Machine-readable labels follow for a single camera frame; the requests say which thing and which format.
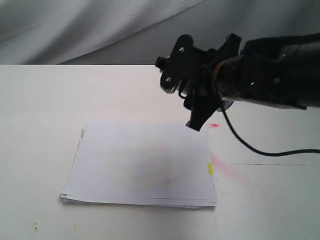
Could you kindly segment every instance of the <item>black wire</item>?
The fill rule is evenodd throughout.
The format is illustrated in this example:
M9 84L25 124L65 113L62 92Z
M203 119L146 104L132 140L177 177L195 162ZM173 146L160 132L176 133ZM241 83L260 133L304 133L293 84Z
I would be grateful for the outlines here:
M212 76L212 81L213 81L213 86L216 89L217 92L219 92L217 84L216 84L216 80L214 79L214 77ZM236 130L234 129L234 127L232 126L227 113L226 113L226 109L225 106L220 98L220 102L221 102L221 106L220 109L223 113L224 119L228 125L228 127L230 128L231 132L233 133L233 135L235 136L236 139L239 140L239 142L241 142L243 145L245 145L248 149L250 149L251 151L255 152L256 154L260 154L263 156L268 156L268 157L282 157L282 156L288 156L288 155L295 155L295 154L320 154L320 149L298 149L298 150L292 150L292 151L283 151L283 152L265 152L265 151L260 151L256 148L254 148L253 146L251 146L250 144L248 144L245 140L243 140L236 132Z

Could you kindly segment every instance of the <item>white table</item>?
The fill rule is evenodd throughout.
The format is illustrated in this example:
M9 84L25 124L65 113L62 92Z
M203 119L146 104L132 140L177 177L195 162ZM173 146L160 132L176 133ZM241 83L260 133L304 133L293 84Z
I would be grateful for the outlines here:
M219 202L198 210L64 205L60 191L92 120L179 121L189 111L153 66L0 66L0 239L270 240L320 236L320 155L257 155L210 123ZM320 109L236 103L239 134L265 151L320 148Z

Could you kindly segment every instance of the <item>pink stain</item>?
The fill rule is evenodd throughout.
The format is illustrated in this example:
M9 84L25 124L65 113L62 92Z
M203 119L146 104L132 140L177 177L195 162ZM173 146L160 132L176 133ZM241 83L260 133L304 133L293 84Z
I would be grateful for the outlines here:
M219 127L219 126L220 126L219 124L209 123L208 124L208 129L213 129L213 128L216 128L216 127Z
M241 182L243 184L251 185L251 182L247 178L247 176L237 172L234 170L231 166L228 166L225 162L221 161L219 158L217 158L213 153L211 153L211 163L214 167L217 167L224 171L227 175L231 176L238 182Z

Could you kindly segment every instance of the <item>white paper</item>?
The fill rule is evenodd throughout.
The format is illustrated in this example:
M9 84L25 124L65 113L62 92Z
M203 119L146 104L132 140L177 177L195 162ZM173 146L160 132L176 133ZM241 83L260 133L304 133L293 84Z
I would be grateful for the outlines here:
M87 124L61 197L89 203L215 206L205 132L181 123Z

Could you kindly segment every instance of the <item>white cloth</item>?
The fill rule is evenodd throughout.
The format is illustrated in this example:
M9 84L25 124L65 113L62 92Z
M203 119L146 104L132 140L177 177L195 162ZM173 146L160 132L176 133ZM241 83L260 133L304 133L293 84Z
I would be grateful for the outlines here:
M0 0L0 64L58 64L203 0Z

